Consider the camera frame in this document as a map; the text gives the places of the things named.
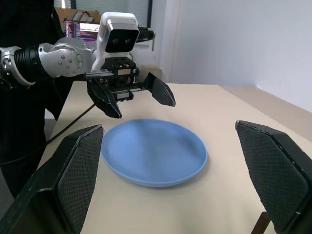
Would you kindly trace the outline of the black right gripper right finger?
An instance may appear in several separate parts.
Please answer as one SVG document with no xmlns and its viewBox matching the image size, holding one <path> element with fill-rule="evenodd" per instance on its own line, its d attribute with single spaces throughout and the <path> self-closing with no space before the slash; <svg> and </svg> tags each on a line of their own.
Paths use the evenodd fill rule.
<svg viewBox="0 0 312 234">
<path fill-rule="evenodd" d="M 284 132 L 252 122 L 235 123 L 252 184 L 279 234 L 312 232 L 312 160 Z"/>
</svg>

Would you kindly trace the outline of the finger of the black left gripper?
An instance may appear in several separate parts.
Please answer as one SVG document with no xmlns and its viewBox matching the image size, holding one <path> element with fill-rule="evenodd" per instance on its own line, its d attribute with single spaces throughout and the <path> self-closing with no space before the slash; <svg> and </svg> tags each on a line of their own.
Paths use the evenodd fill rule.
<svg viewBox="0 0 312 234">
<path fill-rule="evenodd" d="M 152 97 L 160 104 L 175 107 L 176 100 L 170 87 L 152 73 L 148 73 L 143 82 L 143 87 L 145 90 L 148 90 L 152 94 Z"/>
<path fill-rule="evenodd" d="M 87 93 L 94 105 L 105 115 L 117 119 L 122 117 L 114 95 L 98 78 L 87 79 Z"/>
</svg>

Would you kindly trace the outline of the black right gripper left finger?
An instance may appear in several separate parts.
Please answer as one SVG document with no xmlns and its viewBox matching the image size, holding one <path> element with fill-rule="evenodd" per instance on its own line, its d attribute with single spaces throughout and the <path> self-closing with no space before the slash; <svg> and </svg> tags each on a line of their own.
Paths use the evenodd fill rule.
<svg viewBox="0 0 312 234">
<path fill-rule="evenodd" d="M 79 234 L 95 189 L 104 128 L 66 136 L 0 221 L 2 234 Z"/>
</svg>

